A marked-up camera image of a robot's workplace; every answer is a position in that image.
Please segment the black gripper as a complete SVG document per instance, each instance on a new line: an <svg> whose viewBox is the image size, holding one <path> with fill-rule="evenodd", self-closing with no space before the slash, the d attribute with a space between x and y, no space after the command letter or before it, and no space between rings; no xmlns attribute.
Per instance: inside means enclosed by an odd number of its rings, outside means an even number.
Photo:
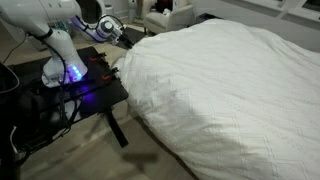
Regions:
<svg viewBox="0 0 320 180"><path fill-rule="evenodd" d="M122 33L119 39L123 44L128 45L129 49L132 49L134 47L134 43L131 43L131 41L125 33Z"/></svg>

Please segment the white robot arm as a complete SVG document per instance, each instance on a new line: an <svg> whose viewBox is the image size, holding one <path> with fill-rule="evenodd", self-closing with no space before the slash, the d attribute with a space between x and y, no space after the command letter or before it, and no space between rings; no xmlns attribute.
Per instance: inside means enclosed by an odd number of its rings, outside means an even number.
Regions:
<svg viewBox="0 0 320 180"><path fill-rule="evenodd" d="M42 74L42 82L49 88L79 82L88 72L71 36L50 27L50 23L70 20L98 43L122 42L128 48L134 45L125 33L126 26L112 15L102 14L96 25L90 26L83 20L76 0L0 0L0 12L5 22L21 28L49 49L51 58Z"/></svg>

